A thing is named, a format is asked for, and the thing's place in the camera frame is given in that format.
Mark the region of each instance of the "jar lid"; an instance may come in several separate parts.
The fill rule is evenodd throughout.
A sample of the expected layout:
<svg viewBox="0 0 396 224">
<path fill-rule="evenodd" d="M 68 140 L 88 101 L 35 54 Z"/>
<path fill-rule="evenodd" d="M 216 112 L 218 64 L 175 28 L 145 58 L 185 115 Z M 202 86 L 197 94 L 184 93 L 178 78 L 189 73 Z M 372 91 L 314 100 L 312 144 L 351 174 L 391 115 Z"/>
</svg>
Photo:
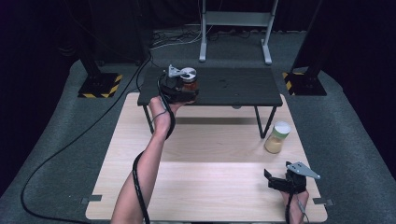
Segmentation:
<svg viewBox="0 0 396 224">
<path fill-rule="evenodd" d="M 278 138 L 286 138 L 290 133 L 291 127 L 285 121 L 278 121 L 274 125 L 273 134 Z"/>
</svg>

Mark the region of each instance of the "gray carpet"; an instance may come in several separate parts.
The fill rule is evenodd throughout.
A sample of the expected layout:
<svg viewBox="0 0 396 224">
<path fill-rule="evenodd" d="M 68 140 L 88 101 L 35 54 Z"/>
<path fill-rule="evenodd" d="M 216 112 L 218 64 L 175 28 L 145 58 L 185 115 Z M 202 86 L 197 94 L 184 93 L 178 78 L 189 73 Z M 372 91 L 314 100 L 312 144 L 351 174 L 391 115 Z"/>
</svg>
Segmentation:
<svg viewBox="0 0 396 224">
<path fill-rule="evenodd" d="M 209 41 L 205 63 L 198 62 L 199 42 L 153 49 L 152 61 L 140 74 L 139 83 L 145 70 L 156 65 L 268 67 L 263 62 L 261 38 L 263 34 L 252 34 L 249 38 L 227 36 Z M 269 47 L 273 64 L 269 67 L 286 97 L 311 168 L 322 176 L 317 180 L 319 191 L 335 202 L 328 207 L 326 223 L 396 223 L 395 180 L 343 89 L 321 73 L 319 80 L 327 96 L 288 95 L 282 73 L 290 70 L 303 40 L 304 33 L 272 34 Z M 87 204 L 81 200 L 92 193 L 126 93 L 136 91 L 131 78 L 137 66 L 107 64 L 100 69 L 123 74 L 115 96 L 77 98 L 86 72 L 80 62 L 72 66 L 46 131 L 0 199 L 0 223 L 60 223 L 23 210 L 20 194 L 31 174 L 24 192 L 24 202 L 31 211 L 44 217 L 90 222 L 84 215 Z"/>
</svg>

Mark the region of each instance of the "black table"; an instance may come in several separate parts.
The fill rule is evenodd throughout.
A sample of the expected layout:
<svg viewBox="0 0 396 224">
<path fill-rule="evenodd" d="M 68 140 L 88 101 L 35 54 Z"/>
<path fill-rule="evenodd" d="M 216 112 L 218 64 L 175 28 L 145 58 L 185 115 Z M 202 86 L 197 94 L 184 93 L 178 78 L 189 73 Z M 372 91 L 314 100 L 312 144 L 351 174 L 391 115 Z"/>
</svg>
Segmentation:
<svg viewBox="0 0 396 224">
<path fill-rule="evenodd" d="M 230 105 L 254 106 L 259 125 L 260 137 L 264 138 L 271 125 L 278 106 L 282 106 L 271 69 L 269 68 L 194 68 L 197 72 L 199 95 L 190 105 Z M 167 68 L 150 68 L 145 74 L 137 105 L 144 107 L 151 131 L 151 119 L 147 105 L 152 97 L 158 95 L 157 80 Z M 271 106 L 270 117 L 264 132 L 258 106 Z"/>
</svg>

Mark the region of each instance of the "jar with green lid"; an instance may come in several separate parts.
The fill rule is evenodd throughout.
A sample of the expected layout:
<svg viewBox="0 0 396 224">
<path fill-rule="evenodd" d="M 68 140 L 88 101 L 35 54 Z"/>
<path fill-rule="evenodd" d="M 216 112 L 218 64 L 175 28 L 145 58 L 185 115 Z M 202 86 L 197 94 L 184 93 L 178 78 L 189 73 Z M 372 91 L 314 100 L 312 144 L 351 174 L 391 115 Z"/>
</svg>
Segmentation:
<svg viewBox="0 0 396 224">
<path fill-rule="evenodd" d="M 274 128 L 267 140 L 264 147 L 271 153 L 278 153 L 282 149 L 285 138 L 290 133 L 291 127 L 285 121 L 278 121 L 275 123 Z"/>
</svg>

